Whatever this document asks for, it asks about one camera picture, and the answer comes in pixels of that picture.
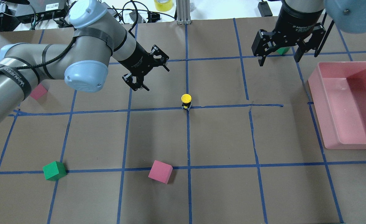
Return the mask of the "grey robot arm near bin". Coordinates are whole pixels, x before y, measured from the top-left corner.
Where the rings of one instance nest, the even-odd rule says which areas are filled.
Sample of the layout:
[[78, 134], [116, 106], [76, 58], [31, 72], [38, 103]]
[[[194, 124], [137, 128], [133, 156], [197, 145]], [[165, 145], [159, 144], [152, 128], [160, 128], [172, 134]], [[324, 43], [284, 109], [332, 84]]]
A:
[[274, 30], [260, 29], [252, 45], [254, 57], [263, 66], [267, 55], [284, 47], [297, 46], [294, 59], [314, 50], [317, 57], [332, 28], [344, 32], [366, 32], [366, 0], [282, 0]]

